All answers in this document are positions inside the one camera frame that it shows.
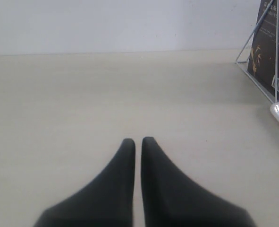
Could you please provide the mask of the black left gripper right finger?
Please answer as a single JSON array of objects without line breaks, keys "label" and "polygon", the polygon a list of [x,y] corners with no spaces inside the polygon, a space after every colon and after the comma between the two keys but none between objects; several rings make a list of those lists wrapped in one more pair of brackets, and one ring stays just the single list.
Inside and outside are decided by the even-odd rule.
[{"label": "black left gripper right finger", "polygon": [[147,227],[254,227],[250,214],[184,174],[155,138],[141,150],[141,188]]}]

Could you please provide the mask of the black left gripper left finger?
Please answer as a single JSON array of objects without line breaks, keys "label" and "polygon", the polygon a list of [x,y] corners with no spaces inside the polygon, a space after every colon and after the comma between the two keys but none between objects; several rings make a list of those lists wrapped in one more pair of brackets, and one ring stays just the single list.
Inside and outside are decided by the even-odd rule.
[{"label": "black left gripper left finger", "polygon": [[107,166],[84,188],[46,209],[36,227],[131,227],[135,142],[123,139]]}]

